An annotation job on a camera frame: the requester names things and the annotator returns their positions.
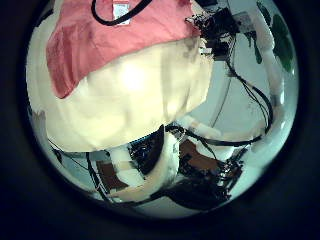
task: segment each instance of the white padding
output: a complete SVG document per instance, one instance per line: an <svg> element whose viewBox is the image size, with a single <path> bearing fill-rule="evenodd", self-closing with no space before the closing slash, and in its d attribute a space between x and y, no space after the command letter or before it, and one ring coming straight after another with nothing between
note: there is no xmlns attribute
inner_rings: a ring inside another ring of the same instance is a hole
<svg viewBox="0 0 320 240"><path fill-rule="evenodd" d="M130 162L132 158L130 156L127 145L122 145L116 148L108 149L112 165L117 170L117 178L129 185L130 187L137 187L143 184L144 179L137 169L131 167Z"/></svg>
<svg viewBox="0 0 320 240"><path fill-rule="evenodd" d="M217 147L212 145L209 145L209 147L213 150L214 154L217 157L217 160L219 161L226 161L232 156L234 151L234 147ZM213 154L208 149L206 149L200 142L197 143L196 149L197 152L202 154L203 156L210 158L214 157Z"/></svg>
<svg viewBox="0 0 320 240"><path fill-rule="evenodd" d="M284 81L282 71L273 52L275 47L274 37L257 7L248 11L248 14L257 33L257 46L267 71L270 93L280 95L284 90Z"/></svg>
<svg viewBox="0 0 320 240"><path fill-rule="evenodd" d="M218 129L211 128L203 123L200 123L190 115L185 115L181 118L178 118L176 122L183 128L194 128L194 133L201 137L212 139L218 139L221 137L221 132Z"/></svg>
<svg viewBox="0 0 320 240"><path fill-rule="evenodd" d="M172 179L177 174L178 168L176 166L179 166L179 157L176 157L177 154L173 154L176 142L177 139L173 135L165 133L159 160L150 174L146 176L144 184L139 187L127 187L116 193L109 194L108 197L116 197L124 202L140 202L158 191L169 179Z"/></svg>

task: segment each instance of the cloth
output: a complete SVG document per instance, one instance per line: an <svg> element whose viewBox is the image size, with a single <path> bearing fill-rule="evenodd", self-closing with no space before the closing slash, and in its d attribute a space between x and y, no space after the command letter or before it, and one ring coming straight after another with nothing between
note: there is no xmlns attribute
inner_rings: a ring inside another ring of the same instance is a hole
<svg viewBox="0 0 320 240"><path fill-rule="evenodd" d="M169 124L206 100L213 60L198 53L199 37L161 43L117 58L84 77L69 97L51 89L46 45L58 20L36 28L27 58L34 114L44 112L46 134L66 152L117 147Z"/></svg>
<svg viewBox="0 0 320 240"><path fill-rule="evenodd" d="M140 0L130 0L131 8ZM81 79L112 60L159 43L198 36L185 18L190 0L154 0L126 26L108 27L91 14L92 0L65 0L47 45L47 61L55 95L65 98ZM98 0L97 13L113 19L113 0Z"/></svg>

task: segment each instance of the pink fabric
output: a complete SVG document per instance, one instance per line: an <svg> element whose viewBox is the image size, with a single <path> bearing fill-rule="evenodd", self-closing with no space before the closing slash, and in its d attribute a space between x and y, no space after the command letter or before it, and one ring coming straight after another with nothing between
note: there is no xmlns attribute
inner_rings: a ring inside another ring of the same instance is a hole
<svg viewBox="0 0 320 240"><path fill-rule="evenodd" d="M129 0L131 9L140 0ZM130 25L108 27L91 14L92 0L65 0L47 45L47 63L55 95L67 97L80 80L110 61L158 43L198 36L186 23L189 0L154 0ZM113 19L112 0L98 0L97 12Z"/></svg>

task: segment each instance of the white plastic part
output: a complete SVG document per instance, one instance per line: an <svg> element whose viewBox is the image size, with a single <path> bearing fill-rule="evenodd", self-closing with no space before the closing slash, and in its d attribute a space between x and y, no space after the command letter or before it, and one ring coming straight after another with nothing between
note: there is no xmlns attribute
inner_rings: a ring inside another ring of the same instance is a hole
<svg viewBox="0 0 320 240"><path fill-rule="evenodd" d="M121 182L126 183L130 187L137 187L143 184L144 179L140 172L131 167L130 162L132 162L132 159L126 145L108 149L108 152L110 153L114 168L117 169L117 178Z"/></svg>
<svg viewBox="0 0 320 240"><path fill-rule="evenodd" d="M123 202L140 202L158 191L168 180L174 178L178 172L179 150L176 147L177 139L170 133L165 133L164 144L159 160L153 170L146 176L144 183L138 187L127 187L111 193L108 197L119 198Z"/></svg>
<svg viewBox="0 0 320 240"><path fill-rule="evenodd" d="M249 17L253 23L257 33L257 47L262 57L263 64L266 69L271 104L274 113L274 122L267 136L252 145L252 152L259 152L262 148L270 146L275 134L279 133L279 126L283 124L284 119L284 77L279 63L276 60L273 52L275 40L272 32L266 23L262 13L257 7L251 8L248 11Z"/></svg>
<svg viewBox="0 0 320 240"><path fill-rule="evenodd" d="M258 135L262 132L262 123L259 122L251 132L247 133L239 133L239 132L228 132L222 134L218 129L211 128L203 123L198 122L193 117L186 115L182 118L176 120L176 122L181 125L183 128L189 129L194 128L193 132L201 137L208 138L208 139L216 139L221 141L243 141L243 140L250 140L255 136L257 133ZM196 144L196 150L198 153L206 156L206 157L213 157L212 153L203 146L203 144L194 138L189 137L189 140ZM209 147L214 151L216 157L220 161L225 161L229 159L235 147L229 146L213 146L209 145Z"/></svg>
<svg viewBox="0 0 320 240"><path fill-rule="evenodd" d="M281 68L273 52L275 47L274 37L257 7L250 9L248 14L257 33L257 47L267 71L270 95L280 96L284 91L284 81Z"/></svg>

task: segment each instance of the cream fabric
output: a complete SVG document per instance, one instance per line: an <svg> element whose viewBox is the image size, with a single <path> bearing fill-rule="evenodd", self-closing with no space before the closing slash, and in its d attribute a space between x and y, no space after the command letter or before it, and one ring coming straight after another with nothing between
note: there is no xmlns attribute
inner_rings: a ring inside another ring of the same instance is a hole
<svg viewBox="0 0 320 240"><path fill-rule="evenodd" d="M66 99L54 96L45 47L56 15L34 31L27 59L33 111L44 111L48 138L66 152L116 147L156 131L206 99L213 60L200 38L155 45L90 73Z"/></svg>

